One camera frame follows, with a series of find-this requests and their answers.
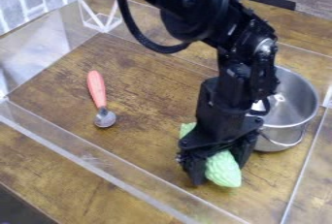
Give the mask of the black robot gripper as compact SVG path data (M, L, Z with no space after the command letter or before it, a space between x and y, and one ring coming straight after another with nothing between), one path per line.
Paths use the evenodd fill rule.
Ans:
M195 126L179 139L179 148L227 149L242 168L254 150L258 128L262 126L260 117L248 116L249 107L231 107L226 103L223 93L229 87L219 89L219 80L210 78L201 84L195 110ZM206 162L186 159L181 162L182 168L194 186L205 183Z

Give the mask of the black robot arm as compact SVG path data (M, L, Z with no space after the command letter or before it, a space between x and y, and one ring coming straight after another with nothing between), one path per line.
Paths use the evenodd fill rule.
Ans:
M239 0L146 0L161 14L170 35L181 42L162 46L142 33L128 1L116 0L127 28L139 43L159 53L175 53L203 42L217 50L219 75L201 83L197 124L178 142L178 161L193 184L207 179L207 159L229 151L235 166L252 155L264 125L252 106L276 93L274 30Z

